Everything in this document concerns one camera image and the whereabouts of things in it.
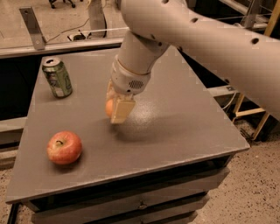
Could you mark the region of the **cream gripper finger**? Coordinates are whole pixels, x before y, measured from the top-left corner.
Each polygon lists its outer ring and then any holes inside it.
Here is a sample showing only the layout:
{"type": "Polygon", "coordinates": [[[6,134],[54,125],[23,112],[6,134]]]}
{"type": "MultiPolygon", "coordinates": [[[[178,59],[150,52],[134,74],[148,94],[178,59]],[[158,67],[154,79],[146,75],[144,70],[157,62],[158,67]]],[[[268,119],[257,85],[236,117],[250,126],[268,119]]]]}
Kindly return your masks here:
{"type": "Polygon", "coordinates": [[[124,123],[136,105],[132,94],[120,94],[113,98],[113,111],[110,121],[113,124],[124,123]]]}
{"type": "Polygon", "coordinates": [[[108,87],[107,87],[107,93],[106,93],[106,100],[110,100],[113,99],[115,97],[116,91],[113,87],[113,82],[112,80],[110,80],[108,82],[108,87]]]}

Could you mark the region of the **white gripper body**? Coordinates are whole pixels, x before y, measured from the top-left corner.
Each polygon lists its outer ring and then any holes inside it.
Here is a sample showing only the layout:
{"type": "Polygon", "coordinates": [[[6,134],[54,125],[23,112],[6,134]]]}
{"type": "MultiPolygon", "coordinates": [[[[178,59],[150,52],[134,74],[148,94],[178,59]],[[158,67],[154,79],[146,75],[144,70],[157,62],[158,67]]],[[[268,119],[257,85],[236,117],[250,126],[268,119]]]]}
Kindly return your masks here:
{"type": "Polygon", "coordinates": [[[151,78],[151,68],[139,60],[117,54],[112,64],[111,80],[115,91],[123,95],[142,93],[151,78]]]}

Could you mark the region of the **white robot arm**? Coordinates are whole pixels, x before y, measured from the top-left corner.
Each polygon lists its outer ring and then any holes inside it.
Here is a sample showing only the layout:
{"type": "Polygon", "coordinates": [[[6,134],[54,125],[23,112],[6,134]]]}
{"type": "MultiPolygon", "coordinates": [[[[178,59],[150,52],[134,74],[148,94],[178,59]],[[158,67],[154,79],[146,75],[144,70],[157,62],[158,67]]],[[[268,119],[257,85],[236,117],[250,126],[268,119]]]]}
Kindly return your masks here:
{"type": "Polygon", "coordinates": [[[175,46],[277,120],[280,40],[203,17],[182,0],[122,0],[129,27],[115,56],[107,97],[112,123],[123,123],[144,91],[156,60],[175,46]]]}

